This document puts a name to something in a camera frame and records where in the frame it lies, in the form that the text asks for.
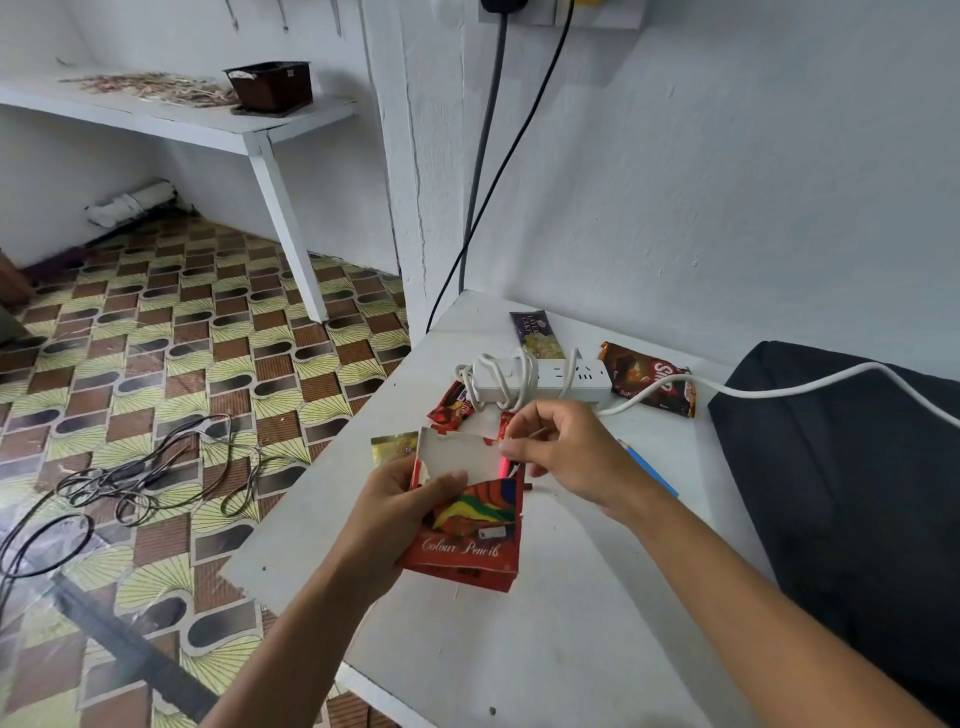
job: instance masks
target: table leg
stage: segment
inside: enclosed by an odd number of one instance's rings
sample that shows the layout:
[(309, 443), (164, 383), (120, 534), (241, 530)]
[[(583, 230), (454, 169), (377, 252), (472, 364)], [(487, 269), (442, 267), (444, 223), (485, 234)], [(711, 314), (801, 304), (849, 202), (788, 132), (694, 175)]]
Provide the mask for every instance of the table leg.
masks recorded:
[(313, 273), (310, 255), (303, 245), (300, 226), (297, 225), (297, 217), (294, 215), (290, 196), (280, 175), (280, 168), (276, 164), (274, 150), (267, 138), (262, 138), (258, 146), (259, 149), (250, 154), (253, 173), (260, 184), (260, 191), (267, 203), (267, 209), (270, 210), (276, 236), (280, 239), (283, 252), (286, 253), (287, 262), (290, 263), (290, 270), (294, 274), (294, 280), (303, 298), (303, 305), (306, 307), (306, 315), (322, 323), (327, 318), (324, 298), (321, 296), (317, 277)]

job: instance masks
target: blue pencil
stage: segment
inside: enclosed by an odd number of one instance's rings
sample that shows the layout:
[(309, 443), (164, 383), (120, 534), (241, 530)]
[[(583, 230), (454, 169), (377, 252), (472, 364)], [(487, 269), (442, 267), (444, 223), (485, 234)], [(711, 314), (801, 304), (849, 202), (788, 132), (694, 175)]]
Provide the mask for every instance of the blue pencil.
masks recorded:
[(623, 448), (630, 453), (630, 456), (634, 458), (634, 462), (637, 463), (643, 470), (650, 474), (650, 476), (656, 480), (660, 485), (670, 491), (670, 494), (674, 497), (680, 497), (680, 494), (674, 490), (673, 486), (670, 485), (666, 480), (663, 479), (663, 476), (653, 469), (653, 466), (650, 465), (646, 460), (640, 457), (640, 453), (627, 445), (623, 440), (617, 440)]

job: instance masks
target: white cable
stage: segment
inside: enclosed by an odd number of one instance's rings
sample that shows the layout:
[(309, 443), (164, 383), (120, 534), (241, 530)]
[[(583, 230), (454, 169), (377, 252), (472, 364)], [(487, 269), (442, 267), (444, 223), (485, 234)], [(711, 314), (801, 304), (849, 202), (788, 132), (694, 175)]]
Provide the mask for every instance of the white cable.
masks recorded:
[[(538, 373), (537, 362), (533, 359), (532, 355), (521, 349), (518, 352), (518, 357), (520, 359), (520, 367), (522, 372), (522, 379), (520, 390), (516, 394), (516, 398), (510, 393), (510, 388), (507, 386), (507, 380), (503, 376), (503, 372), (500, 371), (500, 368), (496, 364), (496, 360), (489, 354), (481, 354), (479, 360), (487, 367), (497, 380), (497, 384), (500, 386), (500, 391), (503, 393), (504, 401), (498, 402), (497, 406), (500, 409), (509, 409), (511, 412), (519, 411), (526, 403), (526, 397), (528, 391), (536, 393), (537, 383), (533, 382), (531, 386), (530, 377), (536, 376)], [(566, 370), (564, 372), (564, 387), (561, 389), (560, 394), (557, 396), (558, 400), (563, 399), (567, 392), (569, 392), (570, 387), (573, 384), (573, 378), (576, 374), (577, 369), (577, 360), (581, 357), (580, 350), (574, 349), (571, 353), (569, 359), (566, 362)], [(634, 406), (638, 402), (641, 402), (663, 385), (669, 384), (674, 381), (692, 381), (697, 384), (701, 384), (705, 387), (709, 387), (721, 394), (728, 395), (729, 397), (736, 397), (741, 400), (773, 400), (779, 397), (793, 397), (794, 395), (805, 395), (810, 392), (814, 392), (818, 389), (823, 389), (824, 387), (829, 387), (831, 384), (836, 384), (837, 382), (844, 381), (849, 379), (852, 376), (861, 375), (864, 372), (877, 371), (883, 372), (887, 375), (893, 382), (904, 392), (906, 392), (910, 397), (912, 397), (917, 404), (923, 407), (925, 410), (930, 412), (933, 415), (936, 415), (944, 422), (953, 425), (954, 427), (960, 428), (960, 418), (956, 418), (951, 415), (949, 412), (941, 409), (936, 404), (924, 397), (920, 392), (914, 389), (910, 384), (899, 374), (894, 372), (890, 367), (885, 364), (880, 364), (878, 361), (867, 361), (863, 364), (857, 364), (852, 366), (849, 369), (844, 369), (841, 372), (836, 372), (835, 374), (821, 377), (820, 379), (814, 379), (809, 381), (806, 384), (798, 384), (795, 387), (783, 387), (781, 389), (768, 389), (768, 390), (744, 390), (744, 389), (732, 389), (724, 384), (718, 384), (715, 381), (710, 381), (709, 379), (704, 379), (702, 376), (690, 375), (690, 374), (678, 374), (678, 375), (669, 375), (663, 378), (658, 379), (657, 381), (650, 384), (645, 389), (641, 390), (629, 400), (621, 402), (617, 406), (609, 407), (607, 409), (599, 410), (596, 414), (598, 417), (608, 417), (610, 415), (618, 415), (621, 412), (625, 412), (630, 407)], [(480, 402), (477, 400), (476, 390), (473, 388), (473, 368), (469, 365), (460, 365), (456, 369), (457, 378), (460, 379), (467, 388), (467, 394), (470, 398), (470, 401), (473, 402), (474, 408), (477, 410), (482, 410), (486, 406), (485, 402)]]

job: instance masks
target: red cardboard box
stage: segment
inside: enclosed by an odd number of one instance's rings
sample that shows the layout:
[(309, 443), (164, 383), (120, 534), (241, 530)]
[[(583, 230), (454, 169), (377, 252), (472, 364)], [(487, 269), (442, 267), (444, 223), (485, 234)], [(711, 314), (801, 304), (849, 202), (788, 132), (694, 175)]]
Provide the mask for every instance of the red cardboard box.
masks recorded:
[(405, 569), (462, 584), (510, 591), (520, 558), (523, 466), (498, 477), (495, 440), (463, 432), (420, 430), (411, 488), (433, 474), (466, 470), (460, 497), (428, 513), (398, 563)]

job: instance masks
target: dark fabric bag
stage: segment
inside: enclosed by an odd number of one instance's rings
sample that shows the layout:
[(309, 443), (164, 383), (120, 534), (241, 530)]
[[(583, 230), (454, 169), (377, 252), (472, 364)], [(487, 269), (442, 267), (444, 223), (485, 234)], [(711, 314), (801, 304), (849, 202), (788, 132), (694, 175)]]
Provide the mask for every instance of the dark fabric bag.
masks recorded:
[[(758, 344), (727, 384), (790, 387), (867, 359)], [(960, 383), (892, 367), (960, 416)], [(881, 372), (709, 405), (783, 592), (960, 725), (960, 429)]]

